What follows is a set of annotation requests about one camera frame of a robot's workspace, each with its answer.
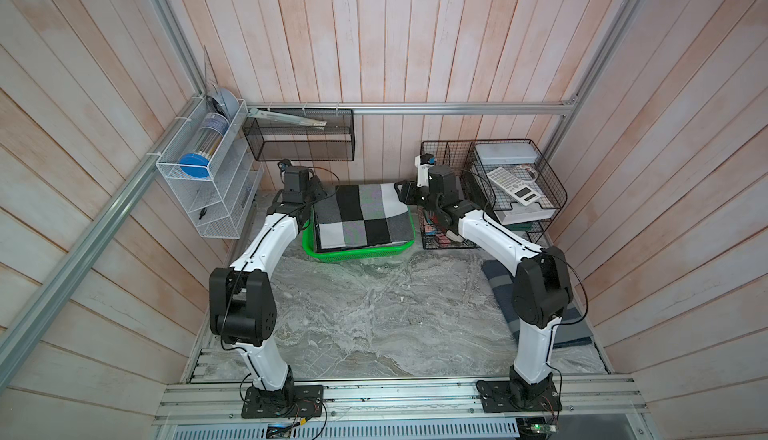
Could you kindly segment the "black white checkered scarf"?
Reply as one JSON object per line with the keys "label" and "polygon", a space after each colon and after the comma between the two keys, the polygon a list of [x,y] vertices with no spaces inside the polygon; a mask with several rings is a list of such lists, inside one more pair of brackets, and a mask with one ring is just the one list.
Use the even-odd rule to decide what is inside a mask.
{"label": "black white checkered scarf", "polygon": [[398,245],[412,240],[409,207],[393,183],[342,185],[313,206],[319,252]]}

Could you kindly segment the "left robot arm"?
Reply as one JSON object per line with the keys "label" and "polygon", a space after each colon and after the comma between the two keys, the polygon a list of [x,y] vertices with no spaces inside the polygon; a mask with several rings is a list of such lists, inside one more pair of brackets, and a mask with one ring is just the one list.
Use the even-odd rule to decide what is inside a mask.
{"label": "left robot arm", "polygon": [[284,186],[262,228],[230,266],[214,269],[209,278],[210,330],[225,349],[241,355],[253,387],[266,392],[285,389],[291,374],[272,339],[277,305],[271,276],[308,224],[313,204],[328,196],[312,168],[284,160],[280,169]]}

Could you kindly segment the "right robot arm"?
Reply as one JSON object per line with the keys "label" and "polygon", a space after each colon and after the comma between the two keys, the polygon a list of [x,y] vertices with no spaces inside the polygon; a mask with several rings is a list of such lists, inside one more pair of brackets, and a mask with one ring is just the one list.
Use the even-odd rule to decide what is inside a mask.
{"label": "right robot arm", "polygon": [[550,365],[556,330],[573,300],[568,263],[557,247],[543,247],[512,233],[456,188],[454,170],[433,156],[415,158],[417,179],[395,184],[398,198],[422,208],[426,218],[454,242],[471,241],[512,274],[512,307],[520,320],[511,386],[536,394],[552,385]]}

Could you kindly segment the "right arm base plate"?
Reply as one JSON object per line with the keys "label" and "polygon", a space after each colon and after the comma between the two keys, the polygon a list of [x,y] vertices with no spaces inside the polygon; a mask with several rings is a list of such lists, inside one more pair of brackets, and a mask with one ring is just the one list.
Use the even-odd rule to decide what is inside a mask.
{"label": "right arm base plate", "polygon": [[562,409],[559,392],[551,376],[531,385],[518,378],[507,381],[478,380],[475,387],[485,413],[559,413]]}

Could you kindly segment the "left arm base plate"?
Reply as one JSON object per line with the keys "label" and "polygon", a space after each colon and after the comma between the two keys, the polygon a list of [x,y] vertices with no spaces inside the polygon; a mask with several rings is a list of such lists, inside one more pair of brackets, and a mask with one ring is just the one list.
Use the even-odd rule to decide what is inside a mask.
{"label": "left arm base plate", "polygon": [[241,417],[244,419],[300,419],[322,416],[322,385],[286,386],[265,391],[250,386],[245,393]]}

